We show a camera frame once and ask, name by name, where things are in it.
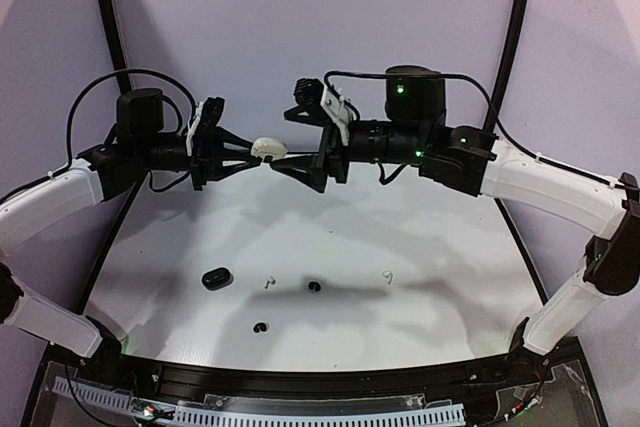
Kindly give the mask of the white earbud charging case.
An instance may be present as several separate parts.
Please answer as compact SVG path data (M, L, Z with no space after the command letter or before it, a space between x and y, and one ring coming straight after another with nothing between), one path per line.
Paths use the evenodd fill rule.
M271 162L286 157L288 148L286 144L271 137L259 137L252 143L250 153L253 157Z

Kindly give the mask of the white earbud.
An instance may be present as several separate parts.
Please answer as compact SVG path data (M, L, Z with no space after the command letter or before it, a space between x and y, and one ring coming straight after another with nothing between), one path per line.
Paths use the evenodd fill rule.
M268 289L270 286L274 286L276 284L276 279L273 276L268 276L265 282L265 289Z
M393 281L394 274L390 270L385 270L382 272L382 276L385 279L386 283L390 285Z

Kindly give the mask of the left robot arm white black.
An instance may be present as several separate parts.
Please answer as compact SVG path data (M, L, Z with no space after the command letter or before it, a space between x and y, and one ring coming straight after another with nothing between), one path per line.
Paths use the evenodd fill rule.
M108 341L105 328L38 292L11 270L9 258L54 228L120 197L152 173L183 173L200 190L263 162L258 142L220 127L222 98L200 102L188 124L175 132L165 129L168 102L159 88L120 96L113 144L77 154L70 166L2 202L2 324L81 358L95 356Z

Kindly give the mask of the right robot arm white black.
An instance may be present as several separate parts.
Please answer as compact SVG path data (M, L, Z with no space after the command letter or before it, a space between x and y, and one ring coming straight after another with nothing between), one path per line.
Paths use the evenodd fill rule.
M311 154L270 155L272 169L323 192L329 179L345 183L354 162L412 167L452 190L519 202L586 229L591 237L578 270L518 325L515 354L548 354L596 306L638 284L639 187L632 175L603 176L544 157L505 129L448 126L447 73L399 65L380 78L382 121L361 119L329 77L298 80L296 105L285 116L321 127L321 142Z

